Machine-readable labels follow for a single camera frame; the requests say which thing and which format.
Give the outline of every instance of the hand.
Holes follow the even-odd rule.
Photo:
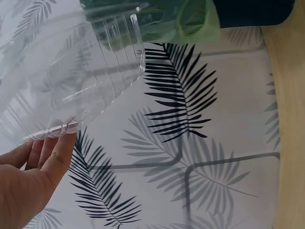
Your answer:
[[[21,229],[45,208],[69,168],[75,140],[72,134],[25,143],[0,156],[0,228]]]

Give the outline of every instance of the gray palm leaf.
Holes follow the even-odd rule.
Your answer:
[[[23,20],[17,26],[14,33],[14,38],[18,37],[25,31],[35,28],[38,24],[43,23],[52,13],[51,4],[56,4],[55,0],[35,0],[26,13],[23,15]],[[24,38],[23,47],[29,45],[38,34],[38,31],[27,35]]]
[[[36,215],[31,222],[25,226],[24,229],[58,229],[62,224],[54,216],[54,214],[61,213],[60,211],[45,208],[41,213]]]
[[[2,20],[2,18],[1,18],[1,16],[0,16],[0,37],[2,36],[2,24],[3,24],[3,20]]]
[[[34,0],[17,0],[13,5],[12,17],[15,18],[24,11]]]
[[[236,27],[230,28],[226,34],[230,42],[236,46],[261,44],[264,42],[260,27]]]
[[[74,33],[71,34],[63,48],[59,50],[56,55],[56,60],[48,70],[47,78],[36,89],[42,93],[51,93],[54,88],[68,90],[69,88],[78,88],[77,85],[82,85],[82,82],[87,79],[82,73],[82,68],[89,65],[91,60],[90,48],[88,44],[82,46],[77,45],[86,35],[86,29],[83,24],[77,26]],[[68,52],[75,52],[71,55],[75,58],[65,59],[60,61],[61,57],[65,56]],[[56,96],[50,96],[52,107],[58,105]]]
[[[207,211],[204,217],[193,216],[190,225],[183,223],[172,223],[169,226],[147,225],[146,229],[233,229],[231,227],[233,211],[228,216],[224,216],[220,212],[212,214]]]
[[[127,145],[124,148],[130,150],[131,156],[140,158],[135,164],[147,163],[155,164],[173,160],[181,147],[179,140],[182,141],[183,158],[172,167],[155,167],[147,171],[144,176],[148,177],[149,183],[158,182],[157,188],[164,192],[173,192],[171,201],[184,200],[187,193],[185,191],[184,176],[189,167],[204,161],[214,161],[224,159],[224,150],[221,144],[216,146],[212,141],[210,149],[203,138],[192,136],[184,140],[180,137],[176,141],[163,143],[164,136],[154,133],[157,129],[147,128],[148,125],[162,124],[161,121],[152,121],[144,116],[150,109],[143,112],[138,111],[132,115],[131,123],[137,128],[138,132],[126,131],[129,138],[121,139]],[[205,206],[205,209],[212,209],[212,212],[224,213],[232,206],[231,192],[240,193],[255,197],[254,195],[234,189],[233,186],[243,180],[249,172],[238,173],[239,162],[219,164],[208,167],[198,167],[189,176],[189,190],[191,204],[196,204],[197,208]]]
[[[274,82],[270,82],[266,85],[270,87],[267,94],[275,97]],[[275,150],[280,144],[280,126],[277,111],[277,101],[273,102],[264,111],[271,115],[270,118],[265,122],[265,126],[268,128],[265,132],[265,135],[268,136],[267,143],[274,142],[273,150]]]

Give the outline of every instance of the white tablecloth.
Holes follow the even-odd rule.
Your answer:
[[[35,2],[50,5],[36,12],[43,21],[79,8],[0,0],[0,36],[9,39]],[[222,29],[220,41],[193,53],[189,45],[187,80],[162,73],[162,64],[177,71],[172,46],[145,48],[146,75],[79,133],[70,171],[26,228],[271,229],[280,140],[260,28]],[[166,57],[156,61],[156,53]],[[0,143],[3,153],[13,147]]]

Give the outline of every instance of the green bag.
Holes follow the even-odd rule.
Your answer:
[[[186,44],[215,41],[220,37],[220,24],[213,0],[137,2],[149,3],[147,8],[138,13],[138,23],[144,42]],[[134,0],[81,0],[84,10],[122,3],[134,3]]]

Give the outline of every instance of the black palm leaf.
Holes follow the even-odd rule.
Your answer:
[[[79,207],[90,218],[105,219],[105,226],[117,229],[123,224],[139,221],[140,205],[135,203],[135,197],[122,200],[119,192],[122,183],[116,182],[111,159],[105,158],[102,146],[89,155],[92,144],[93,140],[89,139],[86,130],[78,133],[69,170],[74,180],[71,184],[80,190],[76,193],[80,198],[76,201]]]
[[[195,45],[189,51],[188,45],[154,44],[154,49],[145,49],[146,76],[150,89],[158,92],[145,93],[162,100],[157,103],[167,110],[147,114],[151,120],[164,120],[155,133],[172,135],[173,140],[183,133],[206,137],[197,130],[210,119],[204,119],[202,111],[217,99],[214,84],[216,71],[206,74],[207,64],[198,67],[201,54],[192,60]]]

